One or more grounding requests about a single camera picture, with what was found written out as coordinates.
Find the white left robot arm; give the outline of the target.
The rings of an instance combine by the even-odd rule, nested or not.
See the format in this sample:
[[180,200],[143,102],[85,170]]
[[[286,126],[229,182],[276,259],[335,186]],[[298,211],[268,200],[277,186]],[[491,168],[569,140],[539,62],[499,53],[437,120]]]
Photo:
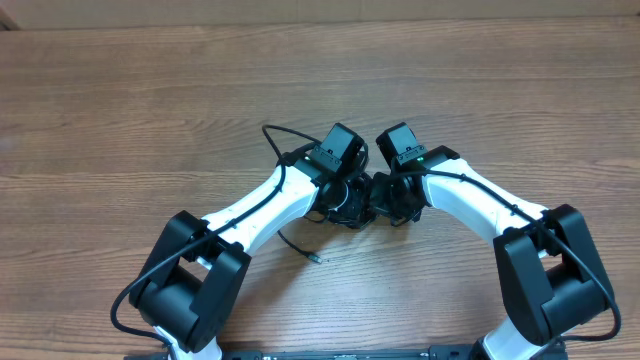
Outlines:
[[226,209],[174,215],[139,276],[122,293],[170,359],[219,359],[217,336],[231,314],[255,252],[293,220],[360,229],[375,218],[372,178],[361,167],[327,168],[307,156],[279,163],[258,188]]

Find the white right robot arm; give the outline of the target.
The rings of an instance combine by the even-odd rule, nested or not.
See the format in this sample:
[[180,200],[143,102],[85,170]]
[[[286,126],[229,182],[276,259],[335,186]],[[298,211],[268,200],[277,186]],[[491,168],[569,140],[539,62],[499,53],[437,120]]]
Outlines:
[[460,351],[463,359],[564,359],[569,342],[604,342],[622,325],[613,287],[584,216],[492,183],[453,150],[379,142],[388,174],[374,204],[402,222],[426,206],[453,216],[494,251],[506,319]]

